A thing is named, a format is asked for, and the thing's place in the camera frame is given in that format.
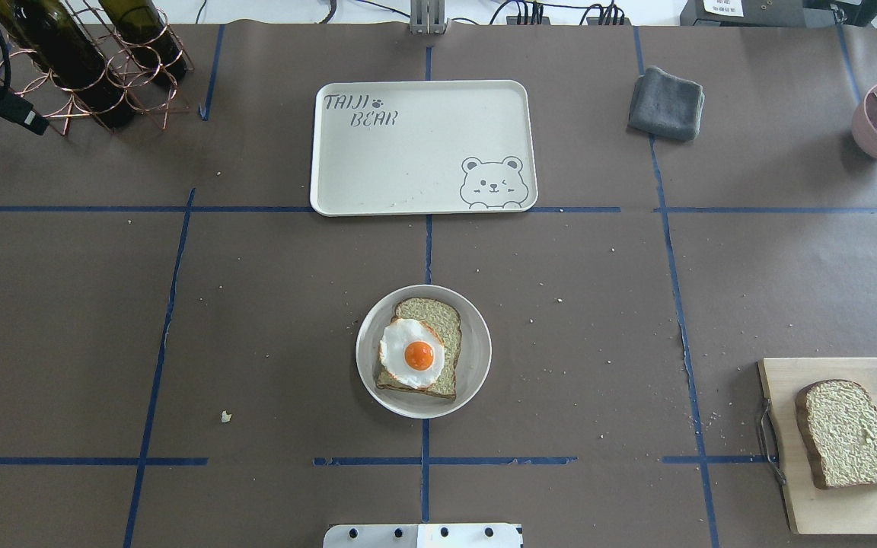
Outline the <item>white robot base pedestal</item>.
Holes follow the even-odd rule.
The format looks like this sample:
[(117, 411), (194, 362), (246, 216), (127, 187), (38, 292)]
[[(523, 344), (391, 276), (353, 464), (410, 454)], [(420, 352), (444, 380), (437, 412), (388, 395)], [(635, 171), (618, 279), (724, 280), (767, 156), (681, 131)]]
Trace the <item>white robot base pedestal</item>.
[(522, 547), (520, 524), (421, 523), (337, 524), (324, 535), (324, 547)]

